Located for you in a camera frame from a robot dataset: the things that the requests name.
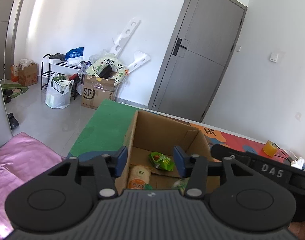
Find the plastic bag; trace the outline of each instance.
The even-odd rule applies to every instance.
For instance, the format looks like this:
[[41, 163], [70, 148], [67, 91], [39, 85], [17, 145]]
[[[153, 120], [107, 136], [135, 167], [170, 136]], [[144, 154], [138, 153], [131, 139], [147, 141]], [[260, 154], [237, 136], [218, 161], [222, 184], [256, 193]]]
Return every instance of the plastic bag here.
[[32, 63], [34, 63], [33, 60], [31, 59], [26, 59], [26, 58], [23, 58], [19, 61], [19, 63], [21, 64], [22, 67], [28, 67], [30, 66]]
[[72, 92], [74, 80], [71, 80], [69, 82], [69, 85], [66, 87], [64, 93], [61, 94], [51, 86], [51, 81], [56, 75], [57, 75], [56, 73], [53, 74], [51, 76], [51, 79], [49, 80], [47, 91], [46, 91], [45, 104], [51, 108], [65, 108], [65, 107], [69, 106], [69, 103], [70, 103], [70, 95]]
[[65, 60], [67, 60], [67, 66], [78, 66], [78, 64], [84, 60], [83, 53], [84, 47], [79, 47], [68, 51], [65, 56]]
[[97, 60], [99, 60], [102, 57], [101, 53], [95, 54], [95, 55], [91, 55], [89, 57], [89, 61], [94, 64]]

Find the green rug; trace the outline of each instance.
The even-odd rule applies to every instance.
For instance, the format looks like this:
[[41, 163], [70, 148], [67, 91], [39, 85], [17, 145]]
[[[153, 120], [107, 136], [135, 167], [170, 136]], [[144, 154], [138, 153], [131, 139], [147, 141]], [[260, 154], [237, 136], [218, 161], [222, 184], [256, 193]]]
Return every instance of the green rug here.
[[23, 87], [21, 84], [3, 84], [2, 89], [12, 90], [13, 94], [11, 95], [11, 98], [15, 98], [16, 96], [23, 94], [28, 90], [27, 87]]

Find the open cardboard box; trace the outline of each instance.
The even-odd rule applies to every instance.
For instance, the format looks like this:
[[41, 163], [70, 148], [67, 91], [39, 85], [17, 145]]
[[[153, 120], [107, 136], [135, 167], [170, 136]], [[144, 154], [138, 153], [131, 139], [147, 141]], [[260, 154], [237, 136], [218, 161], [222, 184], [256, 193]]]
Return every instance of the open cardboard box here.
[[[115, 180], [119, 194], [127, 186], [129, 168], [133, 165], [151, 169], [149, 184], [154, 189], [171, 189], [180, 179], [176, 167], [173, 171], [154, 168], [149, 160], [151, 152], [160, 152], [173, 160], [173, 148], [179, 145], [188, 155], [199, 154], [213, 161], [206, 138], [198, 128], [147, 111], [136, 111], [125, 135], [124, 145], [128, 148], [127, 163], [122, 175]], [[208, 192], [219, 185], [219, 177], [207, 179]]]

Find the cable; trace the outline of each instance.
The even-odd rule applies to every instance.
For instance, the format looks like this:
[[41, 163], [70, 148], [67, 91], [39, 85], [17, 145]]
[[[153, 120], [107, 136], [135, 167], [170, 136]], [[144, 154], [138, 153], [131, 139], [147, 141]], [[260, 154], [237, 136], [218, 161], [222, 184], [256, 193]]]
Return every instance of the cable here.
[[291, 163], [291, 161], [288, 159], [287, 155], [282, 151], [282, 149], [279, 148], [279, 146], [277, 144], [274, 143], [274, 145], [276, 145], [278, 147], [278, 149], [281, 151], [281, 153], [285, 156], [285, 157], [282, 157], [282, 156], [278, 156], [278, 155], [274, 155], [276, 157], [279, 157], [279, 158], [283, 158], [287, 161], [289, 161], [289, 163]]

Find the black shoe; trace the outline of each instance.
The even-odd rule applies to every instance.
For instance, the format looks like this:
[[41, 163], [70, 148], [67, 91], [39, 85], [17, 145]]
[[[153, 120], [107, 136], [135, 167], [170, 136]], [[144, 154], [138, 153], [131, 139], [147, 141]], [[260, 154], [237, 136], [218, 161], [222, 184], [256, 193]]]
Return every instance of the black shoe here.
[[11, 97], [5, 96], [4, 95], [4, 102], [5, 104], [9, 103], [11, 101]]
[[3, 95], [10, 97], [12, 95], [12, 90], [9, 89], [4, 89], [3, 90]]
[[19, 123], [16, 120], [16, 118], [14, 117], [13, 113], [10, 113], [7, 115], [8, 115], [9, 124], [11, 125], [12, 130], [15, 129], [17, 126], [19, 126]]

